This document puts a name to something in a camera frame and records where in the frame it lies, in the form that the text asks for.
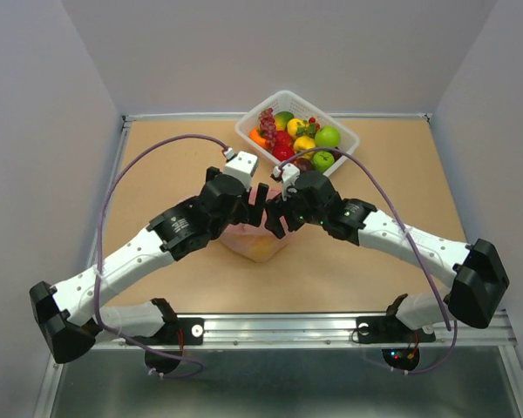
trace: pink bag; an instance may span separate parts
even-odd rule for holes
[[[254,203],[256,193],[257,189],[253,189],[250,193],[250,204]],[[277,194],[279,194],[278,190],[269,189],[267,199],[272,199]],[[221,242],[235,253],[252,261],[257,263],[268,261],[289,243],[290,233],[287,233],[282,239],[276,238],[273,233],[263,226],[266,218],[266,214],[264,213],[261,219],[261,225],[257,228],[244,224],[228,226],[220,236]],[[283,220],[282,224],[285,231],[287,231]]]

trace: green apple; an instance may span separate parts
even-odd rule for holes
[[[316,132],[315,140],[317,146],[330,146],[331,148],[335,148],[339,146],[341,134],[333,126],[324,126]]]
[[[335,159],[333,158],[333,154],[331,154],[331,152],[318,151],[314,154],[314,157],[312,157],[312,164],[319,172],[325,172],[334,163]]]

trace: wall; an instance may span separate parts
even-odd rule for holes
[[[32,284],[84,266],[119,113],[58,0],[0,1],[0,417],[32,416]]]
[[[432,118],[469,239],[496,243],[523,360],[523,0],[499,0]]]
[[[432,111],[495,0],[63,0],[123,114]]]

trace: tabletop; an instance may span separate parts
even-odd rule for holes
[[[361,144],[355,155],[388,193],[406,224],[465,240],[429,125],[420,119],[342,119]],[[132,123],[121,167],[147,147],[184,133],[221,139],[251,151],[234,132],[235,120],[158,120]],[[220,149],[197,139],[160,147],[119,183],[105,230],[105,254],[131,239],[150,219],[198,194],[209,166],[223,167]],[[255,184],[279,187],[273,166],[260,158]],[[389,212],[364,173],[347,161],[330,179],[343,198]],[[275,257],[254,263],[219,241],[187,255],[126,289],[110,305],[167,299],[179,313],[383,311],[399,294],[429,290],[419,269],[375,250],[332,239],[304,226]]]

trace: plastic basket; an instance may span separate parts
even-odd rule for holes
[[[275,158],[273,155],[271,155],[269,152],[261,148],[256,142],[254,142],[248,134],[252,129],[254,129],[258,124],[259,120],[258,117],[260,113],[267,109],[268,107],[273,108],[273,113],[276,114],[279,111],[290,111],[295,115],[295,118],[299,119],[309,119],[309,118],[316,118],[317,122],[320,124],[321,127],[324,126],[335,126],[337,130],[339,130],[339,133],[341,133],[341,143],[339,144],[339,149],[342,151],[347,152],[348,154],[352,154],[358,145],[360,144],[360,138],[358,135],[356,135],[353,131],[351,131],[346,126],[340,124],[335,119],[333,119],[331,116],[326,114],[324,111],[319,110],[317,107],[315,107],[313,104],[307,102],[303,98],[297,96],[292,91],[278,91],[273,96],[270,96],[269,98],[265,99],[263,102],[261,102],[259,105],[257,105],[254,109],[249,111],[246,115],[244,115],[235,125],[236,133],[238,133],[255,151],[255,153],[263,157],[265,159],[268,159],[275,165],[278,165],[281,163],[277,158]],[[334,172],[339,166],[346,161],[345,157],[341,157],[338,159],[335,164],[333,164],[330,168],[328,168],[324,174],[326,176],[329,176],[332,172]]]

